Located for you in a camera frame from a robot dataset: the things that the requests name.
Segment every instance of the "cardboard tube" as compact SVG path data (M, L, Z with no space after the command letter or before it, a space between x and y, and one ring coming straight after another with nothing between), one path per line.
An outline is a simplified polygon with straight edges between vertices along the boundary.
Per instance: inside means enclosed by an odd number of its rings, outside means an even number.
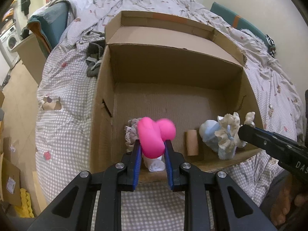
M197 156L199 154L197 130L192 129L186 132L186 148L188 156Z

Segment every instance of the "washing machine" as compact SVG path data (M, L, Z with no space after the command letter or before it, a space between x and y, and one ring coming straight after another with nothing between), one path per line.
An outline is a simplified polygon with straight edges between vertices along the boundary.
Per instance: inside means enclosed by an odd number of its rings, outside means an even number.
M19 39L15 25L10 27L6 32L3 33L3 35L0 37L0 41L2 43L7 58L10 60L10 63L8 64L10 68L13 68L19 61L19 55L17 52L12 52L12 49L21 41Z

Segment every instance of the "blanket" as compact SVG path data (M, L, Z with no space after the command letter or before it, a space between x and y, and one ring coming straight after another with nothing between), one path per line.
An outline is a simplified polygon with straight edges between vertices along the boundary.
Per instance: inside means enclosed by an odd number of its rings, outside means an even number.
M50 53L37 92L40 105L54 105L45 107L47 110L39 109L36 124L36 168L47 202L79 172L89 169L96 79L86 75L86 50L89 42L101 39L100 32L104 32L106 24L121 10L173 14L218 29L247 57L244 71L257 99L264 129L293 140L303 136L303 104L279 62L256 38L234 29L195 0L53 0L50 5L62 1L70 4L75 19ZM282 168L262 151L225 171L260 205L271 181ZM183 226L184 209L173 211L182 206L176 194L167 193L167 188L159 183L155 184L155 194L149 192L151 187L144 183L137 188L135 194L122 194L125 230L180 230L176 225L169 225L170 220L176 220ZM168 201L161 195L168 196ZM156 204L142 204L147 200Z

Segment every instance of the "pink rubber object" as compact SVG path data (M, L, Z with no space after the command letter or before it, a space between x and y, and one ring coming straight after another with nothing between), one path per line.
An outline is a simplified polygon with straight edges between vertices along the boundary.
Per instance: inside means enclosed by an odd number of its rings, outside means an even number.
M165 152L165 140L173 140L176 128L169 119L161 119L157 122L149 117L144 117L138 122L138 135L145 157L155 159Z

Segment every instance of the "silver screw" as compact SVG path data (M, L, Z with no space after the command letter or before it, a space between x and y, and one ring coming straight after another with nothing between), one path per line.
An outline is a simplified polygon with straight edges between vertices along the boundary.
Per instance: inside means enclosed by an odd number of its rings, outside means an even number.
M192 166L190 165L190 163L188 163L188 162L184 162L183 164L182 164L182 168L186 168L186 169L189 169L189 168L191 168Z
M88 171L82 171L80 174L81 178L87 178L89 176L89 172Z
M223 171L219 171L217 174L218 174L218 177L220 178L225 178L227 176L227 174Z
M124 165L123 162L119 162L119 163L117 163L117 164L115 165L115 167L118 168L118 169L121 169L121 168L124 168L125 165Z

